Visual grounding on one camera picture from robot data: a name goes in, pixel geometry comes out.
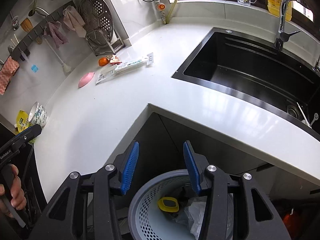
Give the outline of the person's left hand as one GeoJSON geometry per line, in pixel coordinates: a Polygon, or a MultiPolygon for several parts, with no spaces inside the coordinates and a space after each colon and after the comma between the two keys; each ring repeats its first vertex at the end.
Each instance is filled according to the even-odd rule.
{"type": "MultiPolygon", "coordinates": [[[[14,175],[14,179],[12,181],[12,186],[10,189],[10,194],[12,196],[11,205],[16,210],[24,210],[27,200],[24,196],[24,191],[21,188],[21,180],[18,177],[18,168],[13,164],[10,164],[10,166],[14,175]]],[[[1,196],[3,196],[4,194],[5,188],[3,184],[1,184],[1,196]]],[[[14,218],[9,209],[3,203],[3,200],[1,200],[1,212],[10,218],[14,218]]]]}

